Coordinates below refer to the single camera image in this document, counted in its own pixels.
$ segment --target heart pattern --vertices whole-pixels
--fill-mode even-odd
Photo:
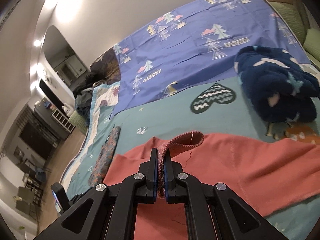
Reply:
[[[228,87],[215,83],[192,101],[190,109],[195,114],[201,114],[206,111],[213,102],[225,105],[232,103],[235,99],[236,92]]]

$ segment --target wooden floor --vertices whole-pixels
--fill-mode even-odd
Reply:
[[[66,166],[79,152],[79,149],[84,141],[84,137],[85,136],[77,128],[75,128],[68,136],[67,140],[58,146],[56,152],[47,165],[47,168],[51,169],[52,173],[47,172],[48,181],[44,189],[44,196],[42,198],[43,203],[41,206],[42,212],[39,217],[39,233],[58,217],[50,186],[53,183],[60,181]]]

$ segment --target blue bedsheet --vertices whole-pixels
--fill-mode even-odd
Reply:
[[[114,45],[121,82],[112,115],[235,76],[234,57],[250,45],[283,48],[310,63],[265,0],[196,0],[168,12]]]

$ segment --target loose thread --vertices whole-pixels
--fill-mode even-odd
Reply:
[[[192,138],[193,138],[193,131],[191,132],[191,141],[190,141],[190,146],[192,145]],[[186,161],[186,165],[184,166],[184,168],[187,166],[187,164],[188,164],[188,160],[190,160],[191,159],[191,153],[192,153],[192,149],[191,149],[191,152],[189,153],[189,159],[187,159],[187,161]]]

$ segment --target green pillow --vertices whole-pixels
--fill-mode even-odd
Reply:
[[[303,43],[303,48],[313,57],[320,61],[320,31],[309,29],[306,40]]]
[[[69,122],[77,127],[84,135],[87,133],[88,127],[85,125],[85,119],[79,115],[77,111],[74,111],[69,118]]]
[[[300,14],[295,6],[289,3],[269,2],[277,12],[282,16],[284,21],[289,25],[297,39],[303,44],[306,38],[306,30],[303,26]]]
[[[308,58],[320,69],[320,61],[306,51]]]

